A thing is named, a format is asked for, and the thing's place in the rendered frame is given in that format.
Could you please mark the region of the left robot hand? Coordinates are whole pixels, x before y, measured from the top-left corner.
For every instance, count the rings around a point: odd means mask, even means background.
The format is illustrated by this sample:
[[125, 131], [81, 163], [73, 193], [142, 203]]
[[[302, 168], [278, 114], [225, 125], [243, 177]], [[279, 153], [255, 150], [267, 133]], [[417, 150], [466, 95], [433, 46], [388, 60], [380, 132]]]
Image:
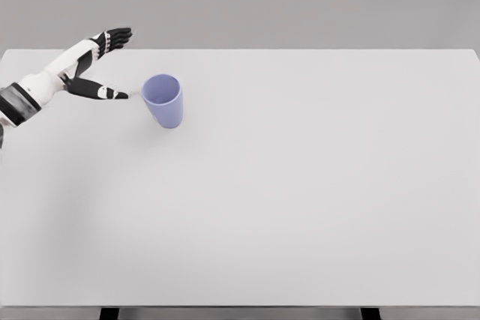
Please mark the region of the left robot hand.
[[132, 28], [114, 28], [81, 40], [46, 66], [69, 94], [93, 100], [127, 100], [129, 95], [90, 79], [82, 78], [107, 53], [123, 49], [133, 35]]

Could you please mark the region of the lavender plastic cup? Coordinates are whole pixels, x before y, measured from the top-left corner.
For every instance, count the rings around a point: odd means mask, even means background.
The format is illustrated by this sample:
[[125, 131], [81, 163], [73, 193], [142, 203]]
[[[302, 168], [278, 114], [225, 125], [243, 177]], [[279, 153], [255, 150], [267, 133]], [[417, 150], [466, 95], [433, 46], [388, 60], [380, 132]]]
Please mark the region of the lavender plastic cup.
[[140, 92], [148, 110], [160, 126], [178, 127], [183, 120], [183, 92], [181, 83], [168, 74], [147, 79]]

